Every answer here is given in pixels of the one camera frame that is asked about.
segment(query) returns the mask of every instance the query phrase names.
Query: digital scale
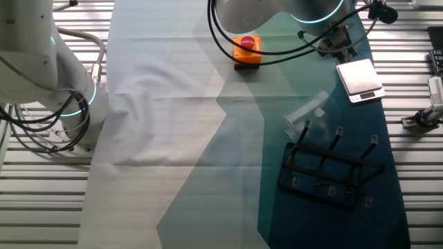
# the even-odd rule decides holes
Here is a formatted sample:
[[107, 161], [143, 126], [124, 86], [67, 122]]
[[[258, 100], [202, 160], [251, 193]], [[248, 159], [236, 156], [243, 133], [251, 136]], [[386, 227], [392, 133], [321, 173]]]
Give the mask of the digital scale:
[[443, 9], [442, 0], [412, 0], [412, 5], [417, 9], [438, 10]]
[[337, 66], [338, 74], [352, 103], [358, 103], [385, 95], [383, 85], [370, 59]]

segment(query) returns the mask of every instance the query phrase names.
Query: metal grating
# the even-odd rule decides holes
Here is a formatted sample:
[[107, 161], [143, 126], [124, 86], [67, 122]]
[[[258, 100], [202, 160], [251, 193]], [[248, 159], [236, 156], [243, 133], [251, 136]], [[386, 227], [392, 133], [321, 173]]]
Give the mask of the metal grating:
[[[65, 2], [55, 0], [55, 5]], [[431, 104], [427, 79], [432, 70], [426, 55], [432, 46], [426, 28], [443, 26], [443, 13], [418, 11], [407, 0], [388, 2], [399, 11], [398, 22], [377, 24], [369, 39], [386, 90], [382, 101], [410, 238], [413, 249], [443, 249], [443, 127], [417, 136], [403, 130], [400, 122]], [[58, 26], [87, 31], [106, 44], [113, 7], [113, 1], [83, 0], [54, 18]], [[367, 13], [360, 17], [369, 28]], [[92, 65], [95, 44], [64, 38], [85, 66]], [[106, 67], [102, 81], [106, 82]], [[38, 104], [28, 107], [34, 116], [48, 114]], [[74, 249], [90, 160], [38, 156], [11, 138], [0, 172], [0, 248]]]

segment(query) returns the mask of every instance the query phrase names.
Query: white scale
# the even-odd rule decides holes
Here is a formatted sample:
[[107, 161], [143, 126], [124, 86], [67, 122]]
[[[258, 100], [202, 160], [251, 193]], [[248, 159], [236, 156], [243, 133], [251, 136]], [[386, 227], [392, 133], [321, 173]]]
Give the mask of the white scale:
[[385, 95], [381, 80], [370, 59], [338, 65], [337, 71], [352, 103]]

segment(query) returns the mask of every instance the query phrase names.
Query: orange button housing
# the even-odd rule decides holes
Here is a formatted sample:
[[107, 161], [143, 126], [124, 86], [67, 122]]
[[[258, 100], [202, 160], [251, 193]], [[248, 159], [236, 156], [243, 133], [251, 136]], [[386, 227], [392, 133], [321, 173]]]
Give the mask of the orange button housing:
[[[251, 36], [254, 39], [254, 45], [251, 47], [252, 50], [256, 51], [262, 51], [262, 46], [260, 44], [260, 36], [253, 35]], [[241, 44], [243, 37], [234, 37], [234, 42], [237, 44]], [[241, 62], [246, 63], [260, 63], [262, 62], [262, 55], [259, 55], [254, 52], [248, 52], [246, 50], [243, 50], [236, 45], [233, 45], [233, 56], [235, 59], [238, 59]], [[234, 62], [235, 65], [244, 65], [238, 62]]]

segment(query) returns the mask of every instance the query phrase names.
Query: white cable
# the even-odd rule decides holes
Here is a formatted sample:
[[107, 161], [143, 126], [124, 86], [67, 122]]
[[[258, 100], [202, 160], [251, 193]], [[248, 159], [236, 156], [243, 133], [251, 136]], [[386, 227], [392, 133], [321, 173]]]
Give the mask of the white cable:
[[88, 120], [88, 117], [89, 117], [89, 109], [88, 109], [88, 112], [87, 112], [87, 116], [86, 116], [86, 118], [85, 118], [85, 119], [83, 120], [83, 122], [82, 122], [81, 124], [79, 124], [78, 126], [76, 126], [76, 127], [74, 127], [74, 128], [71, 128], [71, 129], [67, 129], [67, 130], [62, 130], [62, 131], [59, 131], [59, 130], [56, 130], [56, 129], [55, 129], [55, 131], [64, 132], [64, 133], [66, 133], [66, 132], [68, 132], [68, 131], [75, 131], [76, 129], [81, 128], [81, 127], [86, 123], [86, 121]]
[[[351, 48], [355, 47], [357, 44], [359, 44], [360, 42], [362, 42], [362, 41], [363, 41], [363, 40], [369, 35], [369, 33], [372, 31], [372, 29], [374, 28], [374, 26], [375, 26], [377, 20], [378, 20], [378, 18], [376, 18], [376, 19], [372, 22], [371, 27], [369, 27], [368, 31], [366, 32], [366, 34], [365, 34], [364, 36], [362, 36], [358, 41], [356, 41], [356, 42], [354, 42], [353, 44], [351, 44], [351, 45], [349, 45], [349, 46], [346, 46], [346, 47], [344, 47], [344, 48], [335, 49], [335, 50], [325, 50], [325, 49], [317, 48], [317, 47], [312, 46], [312, 45], [309, 46], [309, 47], [312, 48], [312, 49], [314, 49], [314, 50], [316, 50], [316, 51], [318, 51], [318, 52], [320, 52], [320, 53], [341, 53], [341, 52], [343, 52], [343, 51], [345, 51], [345, 50], [348, 50], [348, 49], [351, 49]], [[301, 40], [302, 40], [303, 42], [305, 42], [306, 44], [308, 44], [308, 42], [307, 42], [307, 40], [306, 40], [305, 38], [302, 37]]]

